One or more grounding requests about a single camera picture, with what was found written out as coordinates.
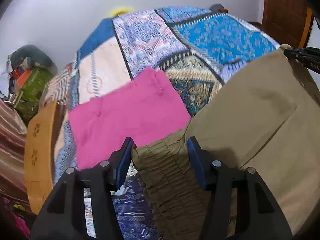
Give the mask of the folded pink pants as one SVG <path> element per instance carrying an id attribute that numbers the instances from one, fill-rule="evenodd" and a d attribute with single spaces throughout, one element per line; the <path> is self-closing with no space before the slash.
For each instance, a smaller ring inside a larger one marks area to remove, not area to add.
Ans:
<path id="1" fill-rule="evenodd" d="M 166 74 L 146 68 L 128 84 L 70 111 L 76 165 L 92 168 L 119 150 L 127 137 L 144 146 L 184 128 L 189 120 Z"/>

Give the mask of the patchwork blue bed cover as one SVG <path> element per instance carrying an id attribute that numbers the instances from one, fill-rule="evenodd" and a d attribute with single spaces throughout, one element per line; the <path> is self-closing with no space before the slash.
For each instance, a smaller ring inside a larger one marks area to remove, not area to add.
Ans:
<path id="1" fill-rule="evenodd" d="M 77 51 L 75 61 L 47 85 L 46 101 L 57 99 L 67 111 L 126 85 L 147 67 L 163 71 L 179 94 L 191 117 L 208 104 L 222 86 L 250 61 L 278 49 L 280 44 L 254 25 L 217 9 L 166 7 L 129 12 L 103 19 Z M 196 186 L 185 151 L 162 157 L 161 174 L 173 173 L 183 186 Z M 56 184 L 69 166 L 80 168 L 76 143 L 64 114 L 54 147 Z M 142 179 L 130 164 L 124 190 L 112 196 L 124 239 L 178 239 L 168 227 L 184 222 L 167 222 L 144 194 Z"/>

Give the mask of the green patterned bag pile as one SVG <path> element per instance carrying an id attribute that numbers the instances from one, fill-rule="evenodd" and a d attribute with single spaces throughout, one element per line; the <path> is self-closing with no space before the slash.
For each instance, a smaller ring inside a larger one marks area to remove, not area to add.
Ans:
<path id="1" fill-rule="evenodd" d="M 7 105 L 14 109 L 27 125 L 37 114 L 44 87 L 53 76 L 48 70 L 39 67 L 28 70 L 19 67 L 10 75 Z"/>

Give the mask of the grey plush on pile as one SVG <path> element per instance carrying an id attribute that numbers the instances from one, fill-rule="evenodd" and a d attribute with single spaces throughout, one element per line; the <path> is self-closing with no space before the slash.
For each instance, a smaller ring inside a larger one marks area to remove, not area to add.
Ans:
<path id="1" fill-rule="evenodd" d="M 57 66 L 52 59 L 37 46 L 28 44 L 18 48 L 9 55 L 8 61 L 13 70 L 21 67 L 23 70 L 29 70 L 38 67 L 47 70 L 51 76 L 57 74 Z"/>

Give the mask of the yellow item behind bed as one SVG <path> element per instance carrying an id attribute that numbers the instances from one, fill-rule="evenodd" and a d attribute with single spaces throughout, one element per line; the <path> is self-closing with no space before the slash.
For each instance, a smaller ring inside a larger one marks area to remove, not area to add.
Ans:
<path id="1" fill-rule="evenodd" d="M 127 8 L 127 7 L 118 7 L 116 9 L 113 9 L 110 14 L 109 14 L 109 17 L 110 18 L 113 18 L 113 17 L 117 17 L 119 15 L 122 15 L 122 14 L 127 14 L 127 13 L 130 13 L 130 12 L 133 12 L 133 10 L 131 8 Z"/>

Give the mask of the striped pink curtain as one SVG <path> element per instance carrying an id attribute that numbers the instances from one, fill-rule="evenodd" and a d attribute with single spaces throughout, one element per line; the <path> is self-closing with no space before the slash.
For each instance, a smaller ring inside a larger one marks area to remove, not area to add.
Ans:
<path id="1" fill-rule="evenodd" d="M 1 101 L 1 193 L 28 202 L 24 182 L 24 148 L 27 128 L 18 115 Z"/>

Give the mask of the wooden headboard panel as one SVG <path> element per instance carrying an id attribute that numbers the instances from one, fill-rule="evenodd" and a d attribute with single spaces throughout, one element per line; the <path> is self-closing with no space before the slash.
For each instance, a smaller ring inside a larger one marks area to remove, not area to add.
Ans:
<path id="1" fill-rule="evenodd" d="M 59 105 L 54 100 L 28 124 L 24 149 L 24 181 L 31 211 L 38 214 L 53 188 L 54 140 Z"/>

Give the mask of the olive khaki pants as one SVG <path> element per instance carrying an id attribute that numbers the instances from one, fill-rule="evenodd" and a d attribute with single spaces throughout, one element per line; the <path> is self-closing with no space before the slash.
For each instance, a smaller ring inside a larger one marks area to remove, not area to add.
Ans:
<path id="1" fill-rule="evenodd" d="M 165 239 L 198 239 L 209 203 L 189 162 L 189 137 L 228 167 L 255 168 L 294 235 L 319 217 L 319 89 L 287 48 L 238 71 L 185 128 L 132 151 Z"/>

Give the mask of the brown wooden door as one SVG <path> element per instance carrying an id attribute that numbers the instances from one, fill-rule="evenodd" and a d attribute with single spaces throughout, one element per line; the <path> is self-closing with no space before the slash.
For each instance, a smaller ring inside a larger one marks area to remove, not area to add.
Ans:
<path id="1" fill-rule="evenodd" d="M 313 25 L 306 0 L 264 0 L 262 27 L 279 44 L 304 48 Z"/>

